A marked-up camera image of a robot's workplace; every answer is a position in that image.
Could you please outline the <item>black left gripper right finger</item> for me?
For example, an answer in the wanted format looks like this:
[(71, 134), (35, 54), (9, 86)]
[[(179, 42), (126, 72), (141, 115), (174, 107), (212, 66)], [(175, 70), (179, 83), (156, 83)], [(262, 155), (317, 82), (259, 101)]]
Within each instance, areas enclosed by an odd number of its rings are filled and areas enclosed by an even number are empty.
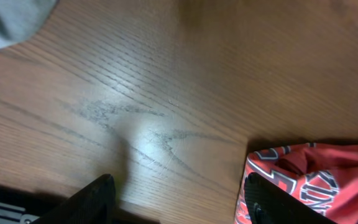
[(256, 172), (245, 179), (244, 198), (255, 224), (334, 224)]

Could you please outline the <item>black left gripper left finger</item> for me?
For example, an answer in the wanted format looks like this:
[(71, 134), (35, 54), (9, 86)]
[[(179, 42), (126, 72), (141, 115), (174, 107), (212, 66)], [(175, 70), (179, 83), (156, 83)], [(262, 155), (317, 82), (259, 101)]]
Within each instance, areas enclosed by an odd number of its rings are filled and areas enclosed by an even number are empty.
[(103, 174), (35, 224), (110, 224), (115, 206), (114, 178)]

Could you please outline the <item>red orange t-shirt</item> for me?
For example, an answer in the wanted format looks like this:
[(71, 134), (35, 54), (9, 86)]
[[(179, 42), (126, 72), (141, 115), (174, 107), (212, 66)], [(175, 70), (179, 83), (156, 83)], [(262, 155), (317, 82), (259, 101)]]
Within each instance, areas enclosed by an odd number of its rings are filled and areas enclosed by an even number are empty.
[(307, 143), (247, 156), (244, 175), (256, 172), (336, 223), (358, 223), (358, 145)]

